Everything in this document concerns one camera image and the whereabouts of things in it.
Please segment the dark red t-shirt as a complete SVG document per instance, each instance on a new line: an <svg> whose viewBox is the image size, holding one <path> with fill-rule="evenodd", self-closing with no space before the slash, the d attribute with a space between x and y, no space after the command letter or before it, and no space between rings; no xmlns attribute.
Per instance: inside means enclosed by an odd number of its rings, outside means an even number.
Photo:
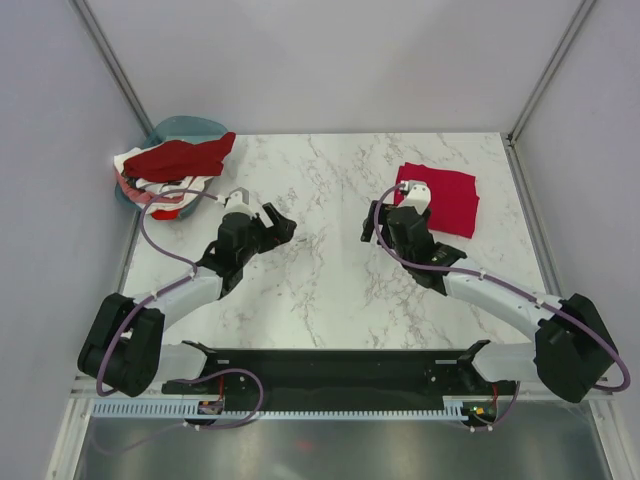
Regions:
<svg viewBox="0 0 640 480"><path fill-rule="evenodd" d="M227 132L220 139L198 144L170 140L125 160L124 174L160 183L187 176L219 176L235 139L234 132Z"/></svg>

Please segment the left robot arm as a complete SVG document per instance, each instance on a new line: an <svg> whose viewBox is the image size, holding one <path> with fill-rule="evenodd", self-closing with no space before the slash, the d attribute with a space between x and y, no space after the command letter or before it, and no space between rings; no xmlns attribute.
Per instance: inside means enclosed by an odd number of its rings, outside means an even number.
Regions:
<svg viewBox="0 0 640 480"><path fill-rule="evenodd" d="M116 392L129 397L143 393L158 376L165 330L198 308L227 296L243 279L256 255L290 242L297 223L270 203L262 213L229 209L217 237L183 276L138 297L112 293L102 301L80 350L79 370L96 380L101 397Z"/></svg>

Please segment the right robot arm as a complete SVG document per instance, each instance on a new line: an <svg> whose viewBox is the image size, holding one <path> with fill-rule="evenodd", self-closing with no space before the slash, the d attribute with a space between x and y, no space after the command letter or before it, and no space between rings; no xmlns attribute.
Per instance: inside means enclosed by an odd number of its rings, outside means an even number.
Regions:
<svg viewBox="0 0 640 480"><path fill-rule="evenodd" d="M361 239L377 240L421 287L475 306L527 339L474 343L459 359L460 386L477 394L500 381L539 382L570 403L599 388L618 350L595 304L580 294L563 299L536 292L482 270L465 252L433 239L428 215L374 201Z"/></svg>

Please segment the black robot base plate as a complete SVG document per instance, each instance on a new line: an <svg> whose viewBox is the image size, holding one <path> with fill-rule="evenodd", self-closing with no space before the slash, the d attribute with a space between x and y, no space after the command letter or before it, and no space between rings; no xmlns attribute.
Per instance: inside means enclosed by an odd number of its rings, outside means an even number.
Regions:
<svg viewBox="0 0 640 480"><path fill-rule="evenodd" d="M209 349L198 383L168 381L165 394L220 393L229 411L436 410L447 396L486 399L515 392L489 383L463 350Z"/></svg>

